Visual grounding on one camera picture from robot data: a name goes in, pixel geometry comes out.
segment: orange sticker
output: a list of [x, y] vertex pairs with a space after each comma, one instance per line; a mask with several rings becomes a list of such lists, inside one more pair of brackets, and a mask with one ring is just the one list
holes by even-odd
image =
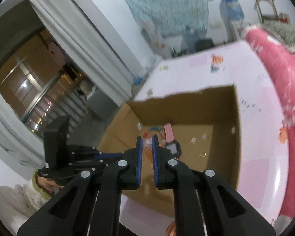
[[283, 126], [279, 129], [279, 140], [281, 144], [284, 144], [286, 140], [288, 139], [287, 129], [286, 126]]
[[215, 56], [215, 54], [212, 54], [211, 57], [212, 57], [211, 65], [218, 65], [218, 64], [223, 63], [223, 61], [224, 61], [223, 57]]

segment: silver screw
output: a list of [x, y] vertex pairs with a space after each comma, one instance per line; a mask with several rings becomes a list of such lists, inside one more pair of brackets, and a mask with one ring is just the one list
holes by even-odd
[[126, 160], [120, 160], [120, 161], [118, 161], [118, 166], [120, 166], [120, 167], [124, 167], [124, 166], [126, 166], [128, 163], [127, 163], [127, 161]]
[[81, 175], [81, 177], [83, 177], [83, 178], [87, 178], [87, 177], [90, 176], [90, 172], [89, 172], [88, 170], [84, 170], [84, 171], [81, 172], [80, 175]]
[[206, 171], [205, 171], [205, 174], [206, 174], [207, 176], [212, 177], [212, 176], [215, 175], [215, 172], [214, 172], [213, 170], [206, 170]]
[[171, 166], [176, 166], [178, 164], [178, 162], [175, 159], [171, 159], [171, 160], [168, 161], [168, 164], [171, 165]]

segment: cardboard box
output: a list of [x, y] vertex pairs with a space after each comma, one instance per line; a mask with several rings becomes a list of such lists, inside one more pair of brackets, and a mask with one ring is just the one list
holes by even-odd
[[[135, 147], [137, 136], [142, 136], [151, 126], [170, 122], [175, 140], [181, 146], [180, 160], [193, 170], [213, 169], [236, 188], [241, 143], [239, 121], [234, 86], [130, 102], [121, 107], [98, 149], [109, 153], [123, 152]], [[143, 125], [141, 130], [137, 127], [139, 122]], [[153, 164], [144, 153], [140, 189], [123, 193], [174, 217], [173, 191], [155, 188]]]

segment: pink watch strap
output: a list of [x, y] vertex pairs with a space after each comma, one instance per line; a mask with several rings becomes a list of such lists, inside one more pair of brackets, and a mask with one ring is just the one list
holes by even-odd
[[164, 125], [164, 130], [165, 130], [165, 136], [166, 136], [166, 142], [170, 143], [175, 140], [173, 130], [171, 128], [171, 124], [167, 123]]

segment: white curtain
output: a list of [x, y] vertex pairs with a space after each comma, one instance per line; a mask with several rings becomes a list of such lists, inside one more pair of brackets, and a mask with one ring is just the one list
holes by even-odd
[[26, 128], [1, 94], [0, 158], [25, 178], [30, 177], [33, 168], [41, 168], [45, 160], [42, 141]]
[[37, 15], [82, 71], [121, 106], [133, 75], [72, 0], [30, 0]]

